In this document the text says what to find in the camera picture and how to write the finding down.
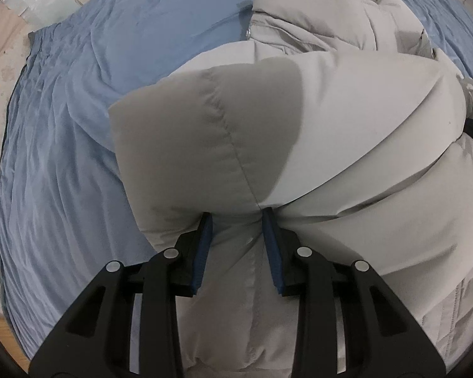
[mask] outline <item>blue gripper pad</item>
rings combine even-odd
[[[205,264],[207,263],[208,251],[210,243],[212,243],[213,222],[212,215],[208,215],[207,220],[202,229],[198,250],[193,261],[193,279],[191,281],[191,290],[193,295],[198,292],[202,285],[203,273],[205,272]]]
[[[273,285],[275,285],[278,293],[281,295],[284,292],[282,257],[280,255],[280,249],[278,248],[277,238],[275,236],[270,215],[266,211],[263,212],[262,223],[266,254],[268,255],[268,263],[270,264]]]

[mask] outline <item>bed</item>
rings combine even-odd
[[[473,78],[473,16],[459,0],[404,0]],[[154,250],[122,187],[107,109],[200,52],[245,39],[252,0],[91,0],[30,35],[0,161],[3,309],[25,353],[110,260]]]

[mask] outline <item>silver screw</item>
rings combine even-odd
[[[296,250],[296,253],[298,253],[298,256],[300,257],[310,257],[312,255],[312,250],[308,247],[300,247]]]
[[[359,270],[361,272],[367,272],[370,269],[370,265],[366,263],[364,260],[359,260],[356,261],[356,270]]]
[[[178,250],[177,249],[166,249],[164,252],[163,252],[163,255],[167,258],[167,259],[175,259],[177,256],[178,256]]]
[[[105,269],[108,272],[116,272],[121,268],[121,263],[118,261],[109,261],[107,265],[105,266]]]

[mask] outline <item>mattress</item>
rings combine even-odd
[[[473,17],[462,3],[404,2],[473,78]],[[29,357],[106,262],[154,254],[120,181],[107,109],[200,52],[245,39],[251,7],[252,0],[91,0],[31,35],[0,162],[4,311]]]

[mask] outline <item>wooden floor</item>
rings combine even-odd
[[[27,371],[30,362],[19,348],[14,335],[10,332],[9,326],[3,318],[0,318],[0,341],[20,367]]]

